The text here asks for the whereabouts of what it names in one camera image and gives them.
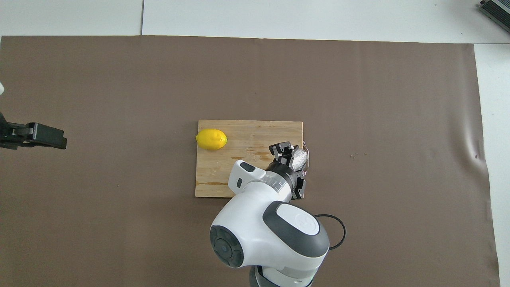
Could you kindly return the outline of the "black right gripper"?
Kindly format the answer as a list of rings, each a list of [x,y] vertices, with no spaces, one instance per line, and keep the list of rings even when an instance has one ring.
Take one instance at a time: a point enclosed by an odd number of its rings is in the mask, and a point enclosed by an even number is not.
[[[274,156],[275,174],[281,176],[290,188],[293,189],[293,199],[304,198],[306,189],[306,172],[296,173],[289,165],[293,162],[294,153],[299,145],[292,145],[291,142],[279,142],[269,146],[270,153]]]

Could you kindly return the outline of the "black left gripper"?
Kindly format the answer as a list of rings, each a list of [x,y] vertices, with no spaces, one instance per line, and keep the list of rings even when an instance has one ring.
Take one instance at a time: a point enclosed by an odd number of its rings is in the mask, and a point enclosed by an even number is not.
[[[17,149],[17,146],[8,142],[12,133],[11,125],[7,122],[4,115],[0,113],[0,147],[5,149]],[[16,136],[22,139],[22,147],[51,147],[56,149],[66,149],[67,138],[64,137],[64,131],[56,129],[38,122],[29,122],[28,124],[16,128]]]

